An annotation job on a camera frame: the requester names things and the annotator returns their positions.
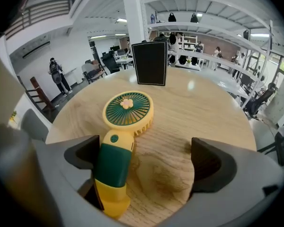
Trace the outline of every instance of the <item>wood grain surface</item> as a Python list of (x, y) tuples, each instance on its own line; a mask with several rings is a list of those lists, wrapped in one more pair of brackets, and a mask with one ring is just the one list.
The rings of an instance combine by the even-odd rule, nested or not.
[(128, 90), (152, 97), (154, 120), (135, 138), (127, 177), (131, 205), (119, 219), (123, 223), (154, 226), (186, 203), (194, 181), (192, 137), (256, 150), (251, 127), (236, 101), (208, 79), (177, 68), (168, 68), (165, 87), (138, 85), (134, 69), (93, 82), (60, 111), (46, 143), (95, 134), (102, 140), (109, 130), (102, 120), (105, 103)]

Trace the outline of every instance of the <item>bottle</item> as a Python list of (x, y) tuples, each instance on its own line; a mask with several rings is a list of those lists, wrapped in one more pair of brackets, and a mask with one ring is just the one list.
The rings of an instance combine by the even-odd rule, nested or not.
[(155, 16), (154, 14), (152, 13), (151, 14), (151, 24), (154, 24), (155, 23)]

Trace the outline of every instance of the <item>ceiling light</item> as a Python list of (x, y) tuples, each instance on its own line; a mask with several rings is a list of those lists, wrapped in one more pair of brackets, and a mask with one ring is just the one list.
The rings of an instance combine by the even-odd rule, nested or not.
[(103, 38), (103, 37), (106, 37), (106, 35), (94, 36), (94, 37), (91, 37), (91, 39), (97, 39), (97, 38)]
[(126, 22), (126, 23), (127, 23), (127, 20), (126, 20), (126, 19), (123, 19), (123, 18), (118, 18), (117, 21), (118, 21), (118, 22)]
[(252, 37), (269, 37), (269, 34), (251, 34)]

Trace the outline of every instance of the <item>green and yellow fan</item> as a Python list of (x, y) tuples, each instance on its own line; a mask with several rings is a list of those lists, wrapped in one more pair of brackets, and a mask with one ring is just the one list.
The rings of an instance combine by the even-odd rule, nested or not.
[(103, 109), (103, 120), (111, 128), (100, 146), (94, 169), (95, 182), (104, 213), (119, 218), (130, 205), (126, 178), (131, 161), (134, 136), (150, 127), (153, 102), (140, 91), (122, 92)]

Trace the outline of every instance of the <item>staircase railing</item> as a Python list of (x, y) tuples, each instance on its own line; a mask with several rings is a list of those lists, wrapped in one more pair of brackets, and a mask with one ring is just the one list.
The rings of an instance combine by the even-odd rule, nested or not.
[(68, 14), (73, 0), (50, 0), (25, 8), (22, 14), (5, 31), (6, 38), (22, 29), (51, 17)]

